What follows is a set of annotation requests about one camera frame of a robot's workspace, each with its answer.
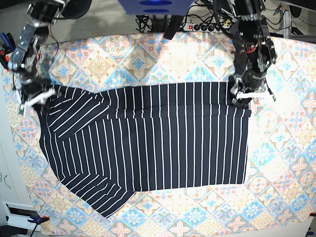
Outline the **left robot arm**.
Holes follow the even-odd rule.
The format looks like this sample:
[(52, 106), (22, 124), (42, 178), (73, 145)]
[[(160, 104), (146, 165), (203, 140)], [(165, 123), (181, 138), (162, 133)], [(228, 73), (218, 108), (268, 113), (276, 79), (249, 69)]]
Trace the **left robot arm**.
[(264, 92), (275, 99), (266, 75), (277, 54), (266, 18), (261, 14), (266, 9), (264, 2), (236, 0), (235, 6), (237, 22), (231, 27), (235, 72), (229, 76), (229, 92), (235, 107), (246, 108), (251, 99), (263, 98)]

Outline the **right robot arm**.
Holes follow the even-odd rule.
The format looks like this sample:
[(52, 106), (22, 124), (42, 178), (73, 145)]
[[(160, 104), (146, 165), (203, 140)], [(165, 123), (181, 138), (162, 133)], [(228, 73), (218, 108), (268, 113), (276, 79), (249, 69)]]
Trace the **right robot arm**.
[(55, 24), (68, 5), (67, 0), (40, 0), (30, 4), (27, 14), (32, 20), (23, 27), (14, 53), (8, 62), (13, 78), (19, 82), (14, 86), (18, 99), (17, 112), (27, 116), (31, 107), (43, 108), (48, 98), (56, 94), (51, 80), (40, 76), (37, 62), (40, 45), (46, 42), (50, 26)]

